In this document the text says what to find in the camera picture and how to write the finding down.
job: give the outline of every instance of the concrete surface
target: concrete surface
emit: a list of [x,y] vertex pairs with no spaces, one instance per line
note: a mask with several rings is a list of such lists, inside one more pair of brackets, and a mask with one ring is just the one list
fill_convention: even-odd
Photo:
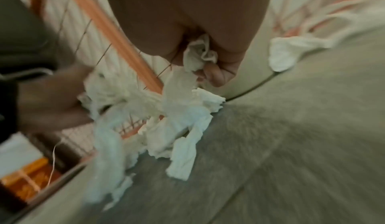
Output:
[[77,209],[87,169],[20,223],[385,223],[384,48],[356,36],[227,102],[187,182],[143,155],[113,209]]

